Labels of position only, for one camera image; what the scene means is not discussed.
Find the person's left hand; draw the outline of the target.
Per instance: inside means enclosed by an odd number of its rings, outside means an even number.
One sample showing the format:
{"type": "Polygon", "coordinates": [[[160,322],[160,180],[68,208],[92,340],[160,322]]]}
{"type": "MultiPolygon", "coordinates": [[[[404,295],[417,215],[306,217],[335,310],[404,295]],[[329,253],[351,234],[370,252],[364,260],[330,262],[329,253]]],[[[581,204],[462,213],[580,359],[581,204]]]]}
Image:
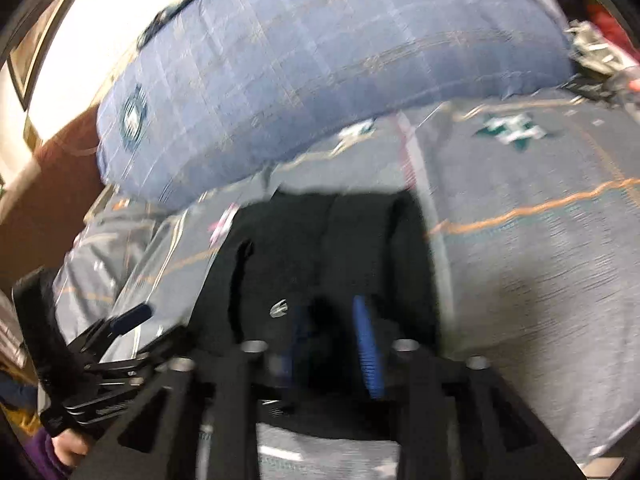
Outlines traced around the person's left hand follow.
{"type": "Polygon", "coordinates": [[[70,468],[76,468],[94,445],[92,437],[80,434],[73,429],[62,431],[53,437],[51,442],[55,456],[63,465],[70,468]]]}

